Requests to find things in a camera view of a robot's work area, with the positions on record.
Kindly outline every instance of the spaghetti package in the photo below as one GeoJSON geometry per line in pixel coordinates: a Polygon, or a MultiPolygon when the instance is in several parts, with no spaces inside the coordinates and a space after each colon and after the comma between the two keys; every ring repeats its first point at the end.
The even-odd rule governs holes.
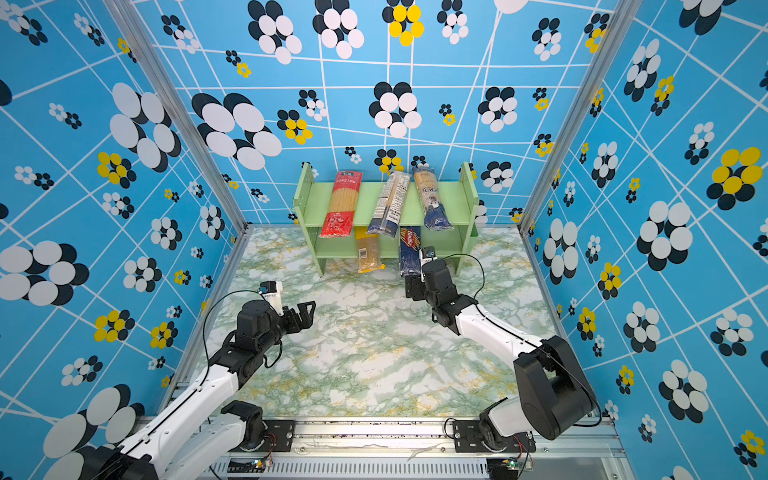
{"type": "Polygon", "coordinates": [[[357,239],[357,272],[368,273],[384,268],[379,259],[379,236],[370,235],[365,227],[355,227],[357,239]]]}
{"type": "Polygon", "coordinates": [[[430,230],[453,230],[440,201],[435,171],[429,167],[417,167],[413,169],[413,177],[424,207],[424,226],[430,230]]]}
{"type": "Polygon", "coordinates": [[[421,227],[400,227],[400,276],[421,275],[421,227]]]}
{"type": "Polygon", "coordinates": [[[379,202],[373,211],[373,218],[368,226],[368,233],[376,233],[395,238],[397,226],[400,223],[402,206],[406,202],[408,185],[411,183],[411,175],[406,172],[396,171],[382,187],[379,202]]]}
{"type": "Polygon", "coordinates": [[[348,237],[352,234],[357,194],[360,192],[362,172],[341,171],[333,182],[331,202],[320,238],[348,237]]]}

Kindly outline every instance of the red spaghetti package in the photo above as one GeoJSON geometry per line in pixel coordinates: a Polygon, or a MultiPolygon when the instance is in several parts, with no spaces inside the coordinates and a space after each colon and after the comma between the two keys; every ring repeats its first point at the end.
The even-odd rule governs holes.
{"type": "Polygon", "coordinates": [[[360,192],[362,172],[342,171],[336,174],[333,182],[331,203],[328,206],[326,221],[320,238],[349,237],[355,218],[357,194],[360,192]]]}

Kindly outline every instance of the blue patterned wallpaper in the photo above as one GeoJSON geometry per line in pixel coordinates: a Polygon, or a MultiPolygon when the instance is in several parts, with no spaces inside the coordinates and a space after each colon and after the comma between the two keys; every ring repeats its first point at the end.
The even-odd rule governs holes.
{"type": "Polygon", "coordinates": [[[327,182],[468,161],[478,222],[512,223],[617,0],[133,4],[249,221],[295,220],[303,162],[327,182]]]}
{"type": "Polygon", "coordinates": [[[237,233],[101,2],[0,20],[0,478],[76,479],[157,411],[237,233]]]}
{"type": "Polygon", "coordinates": [[[768,5],[645,0],[529,235],[638,478],[766,478],[768,5]]]}

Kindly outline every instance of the green shelf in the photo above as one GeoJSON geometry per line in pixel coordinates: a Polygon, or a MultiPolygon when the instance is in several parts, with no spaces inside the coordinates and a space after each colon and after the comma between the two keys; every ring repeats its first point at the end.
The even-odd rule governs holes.
{"type": "MultiPolygon", "coordinates": [[[[434,247],[438,257],[454,253],[471,253],[478,231],[475,227],[475,215],[480,204],[475,183],[469,176],[471,169],[465,162],[462,165],[461,180],[458,182],[439,182],[440,198],[445,207],[445,214],[454,226],[453,230],[433,232],[422,227],[422,246],[434,247]]],[[[363,182],[355,209],[355,227],[367,227],[376,208],[383,182],[363,182]]],[[[323,228],[328,205],[330,203],[333,182],[317,183],[309,164],[302,169],[293,206],[298,217],[307,246],[313,256],[316,268],[323,275],[326,261],[334,258],[357,258],[357,241],[354,234],[349,237],[319,238],[323,228]]],[[[415,182],[408,188],[403,205],[400,225],[424,225],[422,209],[415,182]]],[[[399,257],[399,237],[379,237],[379,256],[381,258],[399,257]]],[[[460,259],[455,260],[456,273],[461,271],[460,259]]]]}

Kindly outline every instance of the green marble surface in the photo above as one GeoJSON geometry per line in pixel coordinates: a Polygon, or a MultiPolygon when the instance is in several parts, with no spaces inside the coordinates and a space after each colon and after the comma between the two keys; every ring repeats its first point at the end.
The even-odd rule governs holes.
{"type": "MultiPolygon", "coordinates": [[[[481,230],[472,253],[485,268],[480,304],[530,333],[554,334],[517,230],[481,230]]],[[[464,261],[454,282],[472,295],[482,276],[474,260],[464,261]]],[[[255,403],[266,416],[474,416],[516,395],[514,372],[433,323],[426,302],[405,298],[397,261],[384,263],[384,270],[360,274],[357,260],[329,260],[320,277],[300,229],[256,228],[230,291],[282,280],[284,304],[314,300],[317,309],[313,327],[284,337],[280,361],[259,369],[232,399],[255,403]]],[[[224,300],[210,350],[221,345],[242,304],[253,298],[236,293],[224,300]]],[[[268,352],[270,362],[277,350],[268,352]]]]}

